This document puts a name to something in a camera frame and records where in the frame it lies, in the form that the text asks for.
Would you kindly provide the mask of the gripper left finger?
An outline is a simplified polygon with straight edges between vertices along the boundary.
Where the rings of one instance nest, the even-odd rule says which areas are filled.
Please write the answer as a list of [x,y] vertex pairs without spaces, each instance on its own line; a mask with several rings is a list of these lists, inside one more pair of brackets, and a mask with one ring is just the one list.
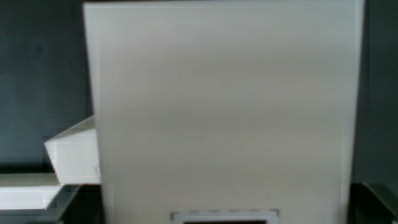
[[101,186],[65,185],[28,224],[104,224]]

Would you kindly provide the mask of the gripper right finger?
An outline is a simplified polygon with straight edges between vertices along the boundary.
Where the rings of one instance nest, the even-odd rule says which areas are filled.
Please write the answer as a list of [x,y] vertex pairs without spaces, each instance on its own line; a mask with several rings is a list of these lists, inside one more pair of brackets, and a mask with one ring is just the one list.
[[381,184],[349,186],[347,224],[398,224],[398,196]]

